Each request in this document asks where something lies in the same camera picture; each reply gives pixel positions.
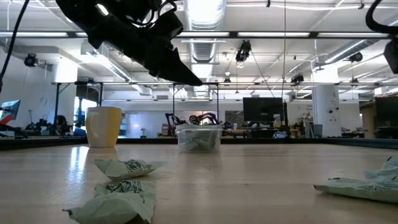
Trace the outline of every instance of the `wooden table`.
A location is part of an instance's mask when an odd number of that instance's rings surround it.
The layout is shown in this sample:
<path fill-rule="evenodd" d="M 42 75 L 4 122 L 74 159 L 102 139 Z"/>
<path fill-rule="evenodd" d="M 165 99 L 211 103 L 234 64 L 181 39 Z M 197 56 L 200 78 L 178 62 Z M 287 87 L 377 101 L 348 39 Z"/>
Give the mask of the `wooden table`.
<path fill-rule="evenodd" d="M 322 144 L 222 145 L 220 154 L 179 154 L 177 145 L 65 146 L 0 152 L 1 223 L 74 223 L 108 179 L 94 159 L 168 161 L 152 223 L 398 223 L 398 207 L 320 194 L 329 177 L 362 178 L 398 151 Z"/>

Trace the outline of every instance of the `clear plastic container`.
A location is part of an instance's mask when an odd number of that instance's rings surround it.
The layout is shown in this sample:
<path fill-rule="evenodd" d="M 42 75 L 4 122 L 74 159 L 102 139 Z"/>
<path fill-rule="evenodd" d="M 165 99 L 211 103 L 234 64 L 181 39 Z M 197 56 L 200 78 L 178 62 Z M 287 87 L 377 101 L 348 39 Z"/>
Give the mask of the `clear plastic container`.
<path fill-rule="evenodd" d="M 222 128 L 219 125 L 177 126 L 178 147 L 182 152 L 218 152 Z"/>

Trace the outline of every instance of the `ceiling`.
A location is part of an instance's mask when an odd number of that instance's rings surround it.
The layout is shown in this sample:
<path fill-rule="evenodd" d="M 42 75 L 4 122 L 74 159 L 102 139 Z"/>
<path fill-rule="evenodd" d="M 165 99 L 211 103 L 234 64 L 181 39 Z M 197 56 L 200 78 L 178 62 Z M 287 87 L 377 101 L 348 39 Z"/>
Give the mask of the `ceiling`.
<path fill-rule="evenodd" d="M 283 1 L 272 0 L 270 8 L 265 7 L 265 1 L 255 0 L 227 0 L 226 15 L 224 18 L 223 30 L 232 31 L 356 31 L 369 32 L 365 24 L 367 8 L 343 9 L 343 10 L 322 10 L 313 11 L 316 7 L 350 7 L 358 6 L 360 0 L 287 0 L 288 7 L 295 9 L 283 9 Z M 363 1 L 369 6 L 373 0 Z M 23 1 L 0 0 L 0 30 L 12 30 Z M 381 6 L 386 9 L 377 9 L 374 15 L 379 22 L 390 23 L 398 20 L 398 1 L 383 0 Z M 185 23 L 184 11 L 176 12 L 180 20 Z M 79 30 L 79 28 L 69 22 L 60 9 L 57 8 L 55 1 L 31 1 L 27 8 L 19 30 Z M 80 73 L 81 76 L 91 76 L 100 81 L 117 81 L 118 79 L 106 68 L 98 63 L 87 61 L 87 55 L 81 55 L 81 45 L 84 39 L 17 39 L 17 47 L 25 46 L 52 46 L 67 52 L 76 57 L 81 63 L 90 67 L 89 72 Z M 339 49 L 351 40 L 341 39 L 251 39 L 253 54 L 247 59 L 243 68 L 236 68 L 235 51 L 240 46 L 241 39 L 226 39 L 225 43 L 218 44 L 217 58 L 213 69 L 213 74 L 209 81 L 222 82 L 226 72 L 230 72 L 232 82 L 260 82 L 263 77 L 269 82 L 281 82 L 282 75 L 287 74 L 292 68 L 297 66 L 302 60 L 314 57 L 314 55 L 328 54 Z M 181 39 L 172 41 L 180 52 L 183 62 L 190 66 L 188 45 L 182 43 Z M 387 65 L 382 56 L 384 47 L 388 41 L 381 40 L 378 43 L 364 49 L 366 63 L 354 63 L 351 69 L 349 62 L 338 62 L 340 81 L 350 80 L 352 76 L 360 76 L 370 71 L 378 71 Z M 137 74 L 138 81 L 153 82 L 154 79 L 146 75 L 147 70 L 136 62 L 132 62 L 116 50 L 109 53 L 109 57 L 120 65 L 125 71 Z M 306 81 L 310 81 L 311 72 L 303 71 Z M 287 74 L 289 82 L 292 74 Z M 376 82 L 394 78 L 390 70 L 366 76 L 360 79 L 361 82 Z"/>

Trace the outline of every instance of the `ceramic mug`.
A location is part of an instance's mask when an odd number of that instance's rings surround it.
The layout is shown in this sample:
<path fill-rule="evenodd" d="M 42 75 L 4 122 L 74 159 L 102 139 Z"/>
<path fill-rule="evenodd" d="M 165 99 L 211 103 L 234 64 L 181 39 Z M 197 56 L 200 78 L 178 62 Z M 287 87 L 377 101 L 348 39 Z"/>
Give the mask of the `ceramic mug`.
<path fill-rule="evenodd" d="M 119 108 L 88 108 L 86 130 L 90 147 L 114 147 L 118 140 L 121 120 L 122 111 Z"/>

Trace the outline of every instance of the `plastic wrapper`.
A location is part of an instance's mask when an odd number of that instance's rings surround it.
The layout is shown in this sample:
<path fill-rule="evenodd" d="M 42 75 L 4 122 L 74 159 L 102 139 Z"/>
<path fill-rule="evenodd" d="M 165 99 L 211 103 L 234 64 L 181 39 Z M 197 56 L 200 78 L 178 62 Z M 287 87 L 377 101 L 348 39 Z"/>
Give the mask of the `plastic wrapper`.
<path fill-rule="evenodd" d="M 80 224 L 125 224 L 141 219 L 150 223 L 155 204 L 155 185 L 133 180 L 118 184 L 98 184 L 98 196 L 83 207 L 66 210 Z"/>
<path fill-rule="evenodd" d="M 178 147 L 182 152 L 218 152 L 221 144 L 221 126 L 177 126 Z"/>
<path fill-rule="evenodd" d="M 111 180 L 125 180 L 139 177 L 149 174 L 167 164 L 167 162 L 146 163 L 144 161 L 134 159 L 125 162 L 112 159 L 96 159 L 94 163 L 100 171 Z"/>
<path fill-rule="evenodd" d="M 315 189 L 332 194 L 398 203 L 398 157 L 390 157 L 379 171 L 364 171 L 367 180 L 329 179 Z"/>

